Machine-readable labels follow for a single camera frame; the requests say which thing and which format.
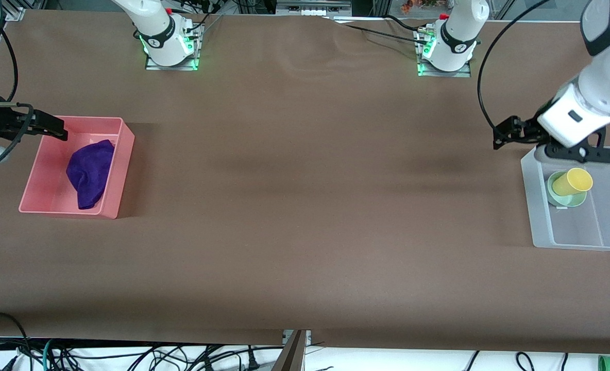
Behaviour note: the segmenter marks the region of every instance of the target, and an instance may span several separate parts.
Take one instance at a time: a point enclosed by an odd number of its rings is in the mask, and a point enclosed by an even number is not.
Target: green bowl
[[[552,184],[566,172],[555,172],[546,181],[548,189],[548,202],[557,207],[576,207],[582,205],[587,199],[587,192],[576,193],[575,195],[560,196],[552,190]]]

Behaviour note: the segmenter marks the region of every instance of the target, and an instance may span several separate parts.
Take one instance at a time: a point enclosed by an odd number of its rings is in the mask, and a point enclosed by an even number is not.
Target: brown tabletop
[[[136,136],[114,221],[17,211],[39,138],[0,165],[0,311],[29,335],[610,352],[610,252],[533,246],[529,147],[492,150],[476,77],[418,77],[412,44],[309,16],[226,16],[197,72],[145,71],[123,13],[7,31],[18,101]],[[589,60],[578,24],[519,24],[486,106],[529,117]],[[3,96],[11,75],[0,47]]]

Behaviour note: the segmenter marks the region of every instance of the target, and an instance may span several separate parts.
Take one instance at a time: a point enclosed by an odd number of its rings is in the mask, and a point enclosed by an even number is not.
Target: purple cloth
[[[106,139],[84,146],[70,158],[67,177],[76,188],[79,209],[92,209],[103,195],[114,150]]]

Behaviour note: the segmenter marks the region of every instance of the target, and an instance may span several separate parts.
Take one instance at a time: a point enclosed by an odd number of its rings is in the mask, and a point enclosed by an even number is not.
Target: white robotic arm
[[[543,129],[568,148],[610,124],[610,0],[589,2],[581,28],[593,61],[538,116]]]
[[[194,51],[193,23],[179,14],[168,14],[160,0],[112,0],[131,18],[145,51],[156,64],[179,64]]]
[[[486,0],[458,0],[449,19],[435,21],[435,43],[423,57],[439,70],[460,70],[472,58],[477,35],[489,13]]]

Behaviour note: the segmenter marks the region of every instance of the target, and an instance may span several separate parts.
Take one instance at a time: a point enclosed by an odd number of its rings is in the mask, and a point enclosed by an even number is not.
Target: yellow cup
[[[591,174],[579,167],[570,169],[552,184],[552,190],[560,196],[587,192],[591,187],[593,187]]]

